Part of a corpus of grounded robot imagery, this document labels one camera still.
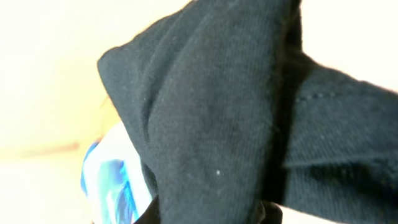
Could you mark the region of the black cloth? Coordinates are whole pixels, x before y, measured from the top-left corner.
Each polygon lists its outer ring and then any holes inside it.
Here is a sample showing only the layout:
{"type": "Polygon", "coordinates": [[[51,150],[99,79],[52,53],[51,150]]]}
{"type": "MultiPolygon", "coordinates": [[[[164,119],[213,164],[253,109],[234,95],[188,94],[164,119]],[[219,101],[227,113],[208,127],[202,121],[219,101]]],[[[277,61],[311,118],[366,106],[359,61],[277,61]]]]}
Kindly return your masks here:
{"type": "Polygon", "coordinates": [[[298,1],[192,1],[98,61],[140,223],[397,222],[397,95],[302,51],[298,1]]]}

